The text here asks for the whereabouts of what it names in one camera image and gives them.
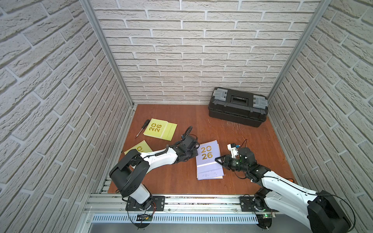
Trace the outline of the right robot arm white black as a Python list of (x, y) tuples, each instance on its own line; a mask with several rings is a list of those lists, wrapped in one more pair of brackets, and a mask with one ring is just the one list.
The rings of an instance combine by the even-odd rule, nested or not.
[(356, 220), (350, 220), (337, 202), (338, 196), (322, 190), (307, 189), (260, 165), (247, 147), (229, 144), (230, 155), (215, 158), (223, 168), (244, 173), (260, 186), (251, 197), (254, 212), (279, 211), (304, 224), (314, 233), (348, 233)]

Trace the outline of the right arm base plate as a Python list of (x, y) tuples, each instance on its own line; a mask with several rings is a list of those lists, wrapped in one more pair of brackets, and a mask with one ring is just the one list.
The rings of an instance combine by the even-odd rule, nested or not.
[(254, 196), (243, 195), (239, 197), (242, 212), (270, 212), (271, 209), (263, 199)]

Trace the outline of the purple calendar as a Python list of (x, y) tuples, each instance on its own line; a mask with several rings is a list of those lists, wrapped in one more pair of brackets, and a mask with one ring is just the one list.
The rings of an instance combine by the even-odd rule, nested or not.
[(224, 176), (222, 166), (215, 161), (216, 158), (220, 157), (217, 140), (201, 144), (197, 152), (197, 180), (222, 179)]

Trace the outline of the green calendar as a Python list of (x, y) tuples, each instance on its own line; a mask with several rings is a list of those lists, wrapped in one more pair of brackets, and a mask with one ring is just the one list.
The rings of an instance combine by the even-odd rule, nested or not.
[(140, 153), (148, 153), (153, 152), (150, 146), (147, 144), (145, 140), (141, 141), (140, 143), (136, 144), (135, 146), (131, 147), (130, 149), (126, 150), (124, 154), (127, 154), (130, 150), (136, 149)]
[(152, 118), (144, 131), (145, 136), (172, 141), (177, 124)]

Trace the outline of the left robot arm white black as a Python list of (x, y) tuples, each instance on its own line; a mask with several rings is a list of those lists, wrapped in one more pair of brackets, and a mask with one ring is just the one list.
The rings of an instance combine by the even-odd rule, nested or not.
[(150, 171), (165, 165), (186, 162), (198, 155), (198, 138), (191, 136), (192, 126), (189, 126), (181, 136), (181, 140), (173, 145), (167, 145), (164, 150), (153, 152), (138, 152), (130, 150), (110, 171), (109, 176), (122, 197), (130, 197), (140, 205), (141, 210), (148, 209), (152, 204), (152, 195), (142, 184)]

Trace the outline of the aluminium rail frame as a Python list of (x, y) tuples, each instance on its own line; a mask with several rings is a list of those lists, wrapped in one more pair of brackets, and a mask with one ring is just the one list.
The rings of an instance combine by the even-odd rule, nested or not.
[(288, 216), (308, 216), (307, 207), (299, 207), (277, 193), (268, 194), (269, 212), (242, 212), (239, 197), (243, 195), (187, 195), (156, 194), (165, 196), (164, 211), (126, 211), (127, 198), (119, 194), (91, 194), (84, 214), (257, 214), (271, 215), (275, 212)]

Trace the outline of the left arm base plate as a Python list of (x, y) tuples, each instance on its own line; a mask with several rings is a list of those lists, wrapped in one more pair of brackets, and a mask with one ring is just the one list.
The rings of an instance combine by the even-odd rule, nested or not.
[(144, 203), (138, 203), (134, 198), (128, 197), (126, 211), (164, 211), (165, 196), (150, 196)]

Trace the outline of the black grey toolbox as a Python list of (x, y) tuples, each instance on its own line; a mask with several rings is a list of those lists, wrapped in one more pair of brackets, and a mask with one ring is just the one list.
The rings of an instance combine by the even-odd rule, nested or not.
[(262, 95), (217, 87), (208, 110), (210, 117), (257, 128), (267, 120), (268, 100)]

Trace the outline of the perforated metal grille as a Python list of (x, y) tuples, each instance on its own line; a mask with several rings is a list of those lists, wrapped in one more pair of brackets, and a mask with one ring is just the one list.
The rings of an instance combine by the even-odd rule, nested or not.
[(95, 214), (92, 223), (258, 224), (254, 214)]

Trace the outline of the black screwdriver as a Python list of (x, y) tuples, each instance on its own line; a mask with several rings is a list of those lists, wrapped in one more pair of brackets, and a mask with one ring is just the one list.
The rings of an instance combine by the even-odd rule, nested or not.
[(147, 126), (149, 125), (150, 121), (151, 121), (150, 119), (147, 119), (144, 122), (143, 126), (141, 127), (141, 130), (139, 131), (139, 133), (136, 135), (135, 138), (137, 138), (141, 134), (141, 132), (143, 132), (147, 128)]

